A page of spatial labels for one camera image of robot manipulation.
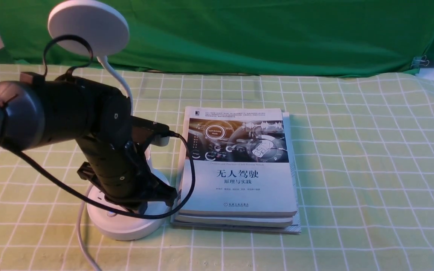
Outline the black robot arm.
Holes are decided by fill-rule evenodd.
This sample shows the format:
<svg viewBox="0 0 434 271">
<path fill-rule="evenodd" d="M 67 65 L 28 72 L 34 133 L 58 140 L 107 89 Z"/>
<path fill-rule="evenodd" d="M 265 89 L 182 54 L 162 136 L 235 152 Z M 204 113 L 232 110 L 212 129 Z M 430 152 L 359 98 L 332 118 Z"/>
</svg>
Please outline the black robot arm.
<svg viewBox="0 0 434 271">
<path fill-rule="evenodd" d="M 107 202 L 143 215 L 149 202 L 174 204 L 177 192 L 147 162 L 148 146 L 164 146 L 169 126 L 131 115 L 119 89 L 81 77 L 22 72 L 0 82 L 0 146 L 26 151 L 75 140 L 86 158 L 77 171 Z"/>
</svg>

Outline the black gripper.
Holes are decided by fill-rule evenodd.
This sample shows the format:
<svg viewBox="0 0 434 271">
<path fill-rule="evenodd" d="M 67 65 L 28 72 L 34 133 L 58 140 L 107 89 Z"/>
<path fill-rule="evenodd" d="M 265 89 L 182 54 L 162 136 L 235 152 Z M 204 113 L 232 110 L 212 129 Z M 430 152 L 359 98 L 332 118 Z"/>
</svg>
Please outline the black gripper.
<svg viewBox="0 0 434 271">
<path fill-rule="evenodd" d="M 176 189 L 152 173 L 146 149 L 127 137 L 115 144 L 90 135 L 76 139 L 86 158 L 79 177 L 103 192 L 105 200 L 138 216 L 170 216 Z"/>
</svg>

